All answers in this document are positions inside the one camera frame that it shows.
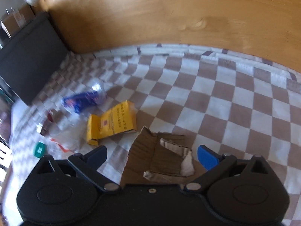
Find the wooden board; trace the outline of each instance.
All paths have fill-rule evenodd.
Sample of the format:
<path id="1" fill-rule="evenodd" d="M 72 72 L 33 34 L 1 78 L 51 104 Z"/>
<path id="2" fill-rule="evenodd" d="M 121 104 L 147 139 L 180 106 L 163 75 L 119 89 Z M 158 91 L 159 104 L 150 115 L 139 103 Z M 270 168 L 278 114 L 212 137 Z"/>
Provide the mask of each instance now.
<path id="1" fill-rule="evenodd" d="M 226 48 L 301 72 L 301 0 L 41 0 L 77 53 L 143 43 Z"/>

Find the checkered floor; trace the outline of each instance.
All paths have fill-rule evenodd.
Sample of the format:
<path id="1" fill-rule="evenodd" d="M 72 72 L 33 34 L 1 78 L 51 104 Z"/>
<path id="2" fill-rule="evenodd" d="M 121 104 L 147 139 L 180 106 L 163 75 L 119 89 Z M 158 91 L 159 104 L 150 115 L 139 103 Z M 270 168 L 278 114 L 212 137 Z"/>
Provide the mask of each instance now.
<path id="1" fill-rule="evenodd" d="M 49 143 L 36 132 L 44 111 L 58 109 L 61 97 L 83 91 L 96 78 L 104 81 L 108 94 L 96 114 L 129 99 L 138 110 L 138 128 L 185 134 L 194 155 L 201 144 L 237 158 L 263 155 L 290 195 L 284 224 L 301 225 L 300 75 L 225 49 L 152 44 L 71 53 L 16 128 L 11 148 L 20 185 L 37 162 L 32 155 L 36 142 Z M 102 140 L 108 159 L 98 171 L 120 182 L 136 136 Z M 90 150 L 82 140 L 80 152 Z M 59 150 L 50 153 L 62 158 Z"/>

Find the torn cardboard piece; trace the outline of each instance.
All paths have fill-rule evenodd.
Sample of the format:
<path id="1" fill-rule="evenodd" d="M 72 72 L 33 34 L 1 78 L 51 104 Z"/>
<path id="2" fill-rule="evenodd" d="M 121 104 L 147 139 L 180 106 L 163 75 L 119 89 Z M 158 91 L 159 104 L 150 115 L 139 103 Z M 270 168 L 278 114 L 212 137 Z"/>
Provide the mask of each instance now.
<path id="1" fill-rule="evenodd" d="M 205 168 L 192 158 L 185 140 L 183 135 L 152 133 L 143 127 L 130 148 L 120 185 L 186 184 L 204 174 Z"/>

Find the yellow box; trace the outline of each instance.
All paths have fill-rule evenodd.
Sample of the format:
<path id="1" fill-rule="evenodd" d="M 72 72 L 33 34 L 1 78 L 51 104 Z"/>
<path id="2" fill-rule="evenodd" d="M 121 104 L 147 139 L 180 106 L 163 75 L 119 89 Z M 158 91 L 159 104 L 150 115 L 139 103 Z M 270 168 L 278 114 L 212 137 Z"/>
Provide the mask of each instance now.
<path id="1" fill-rule="evenodd" d="M 126 100 L 101 116 L 90 115 L 87 125 L 87 142 L 98 145 L 99 139 L 133 130 L 137 130 L 134 103 Z"/>

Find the cardboard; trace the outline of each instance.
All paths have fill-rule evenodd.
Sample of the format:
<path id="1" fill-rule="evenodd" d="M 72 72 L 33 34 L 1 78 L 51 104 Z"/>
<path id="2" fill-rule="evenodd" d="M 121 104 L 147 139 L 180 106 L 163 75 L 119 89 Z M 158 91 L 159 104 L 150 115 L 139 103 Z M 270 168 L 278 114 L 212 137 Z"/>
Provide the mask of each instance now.
<path id="1" fill-rule="evenodd" d="M 86 139 L 88 144 L 97 146 L 99 139 L 136 130 L 135 106 L 134 103 L 126 100 L 101 116 L 90 115 Z"/>
<path id="2" fill-rule="evenodd" d="M 152 133 L 143 127 L 128 153 L 120 185 L 186 184 L 204 174 L 206 169 L 192 158 L 185 140 L 183 135 Z"/>
<path id="3" fill-rule="evenodd" d="M 15 35 L 29 21 L 35 18 L 33 11 L 28 4 L 21 7 L 19 10 L 7 15 L 1 19 L 1 26 L 7 33 L 9 38 Z"/>

